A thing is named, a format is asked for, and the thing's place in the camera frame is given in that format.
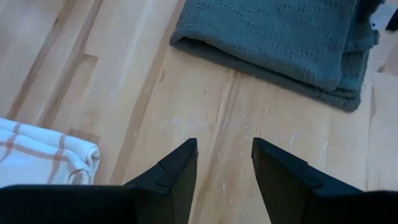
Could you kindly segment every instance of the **wooden floor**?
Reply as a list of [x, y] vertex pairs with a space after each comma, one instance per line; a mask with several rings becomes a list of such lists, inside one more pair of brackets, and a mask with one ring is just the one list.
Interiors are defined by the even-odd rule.
[[360, 189], [398, 190], [398, 34], [381, 33], [348, 114], [169, 47], [181, 6], [0, 0], [0, 116], [97, 143], [97, 184], [198, 138], [195, 224], [269, 223], [253, 137]]

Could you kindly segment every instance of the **light wood surface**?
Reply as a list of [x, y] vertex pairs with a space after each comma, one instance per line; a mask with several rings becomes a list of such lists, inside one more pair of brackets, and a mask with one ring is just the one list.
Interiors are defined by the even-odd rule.
[[183, 1], [0, 0], [0, 116], [99, 145], [123, 184], [190, 137], [190, 223], [269, 223], [251, 162], [261, 137], [363, 190], [398, 190], [398, 34], [382, 31], [345, 113], [169, 47]]

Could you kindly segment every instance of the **checkered cloth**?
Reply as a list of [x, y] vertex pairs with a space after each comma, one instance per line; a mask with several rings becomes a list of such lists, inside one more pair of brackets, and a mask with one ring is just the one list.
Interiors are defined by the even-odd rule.
[[15, 184], [92, 184], [97, 145], [0, 118], [0, 187]]

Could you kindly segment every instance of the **black item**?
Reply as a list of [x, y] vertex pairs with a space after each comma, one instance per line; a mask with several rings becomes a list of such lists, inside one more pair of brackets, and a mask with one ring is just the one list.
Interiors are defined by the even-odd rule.
[[188, 223], [197, 155], [197, 140], [189, 139], [123, 186], [6, 187], [0, 223]]
[[386, 30], [389, 30], [389, 31], [397, 31], [398, 30], [398, 9], [392, 16], [390, 22], [387, 25]]
[[363, 192], [260, 138], [252, 160], [272, 224], [397, 223], [397, 192]]

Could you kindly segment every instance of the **folded cloth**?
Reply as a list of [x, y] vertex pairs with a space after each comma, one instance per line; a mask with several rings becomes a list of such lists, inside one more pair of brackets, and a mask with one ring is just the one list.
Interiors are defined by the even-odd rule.
[[0, 118], [0, 187], [93, 184], [99, 163], [91, 142]]
[[170, 44], [346, 111], [378, 42], [359, 0], [186, 0]]

